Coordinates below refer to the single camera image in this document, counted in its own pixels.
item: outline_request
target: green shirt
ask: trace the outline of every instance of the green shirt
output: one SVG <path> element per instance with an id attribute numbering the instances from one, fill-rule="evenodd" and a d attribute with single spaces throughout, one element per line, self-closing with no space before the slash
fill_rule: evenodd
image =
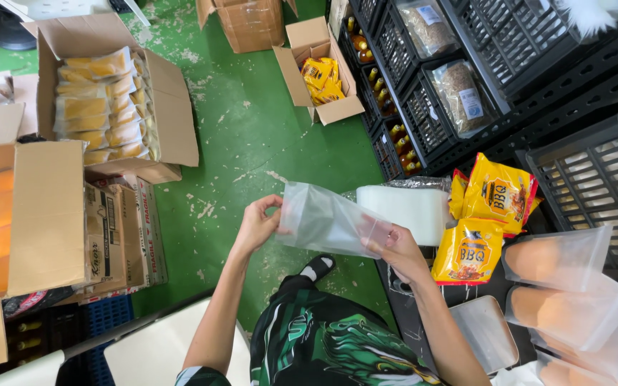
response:
<path id="1" fill-rule="evenodd" d="M 345 298 L 300 290 L 262 313 L 251 340 L 252 385 L 438 385 L 397 334 Z M 185 369 L 176 386 L 228 386 L 208 367 Z"/>

